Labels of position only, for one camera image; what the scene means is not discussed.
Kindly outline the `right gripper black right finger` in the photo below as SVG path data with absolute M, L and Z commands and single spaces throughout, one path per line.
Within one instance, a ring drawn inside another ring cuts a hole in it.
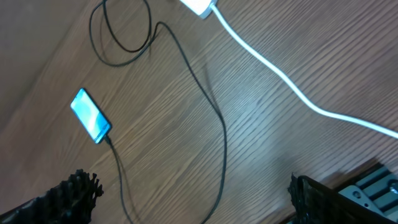
M 306 175 L 292 175 L 287 190 L 295 209 L 293 224 L 394 223 Z

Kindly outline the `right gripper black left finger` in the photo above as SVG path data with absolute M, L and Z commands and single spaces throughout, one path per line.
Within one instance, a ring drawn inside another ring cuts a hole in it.
M 104 194 L 96 174 L 78 169 L 67 180 L 1 215 L 1 223 L 89 223 Z

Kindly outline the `black Galaxy smartphone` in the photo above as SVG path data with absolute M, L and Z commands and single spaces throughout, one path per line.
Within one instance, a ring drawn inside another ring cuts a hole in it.
M 94 143 L 101 143 L 111 130 L 112 125 L 84 88 L 78 90 L 70 103 L 70 108 Z

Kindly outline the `white power strip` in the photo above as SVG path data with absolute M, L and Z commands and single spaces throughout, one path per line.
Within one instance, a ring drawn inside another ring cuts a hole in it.
M 180 0 L 180 2 L 192 10 L 201 19 L 205 19 L 211 14 L 211 7 L 215 6 L 218 0 Z

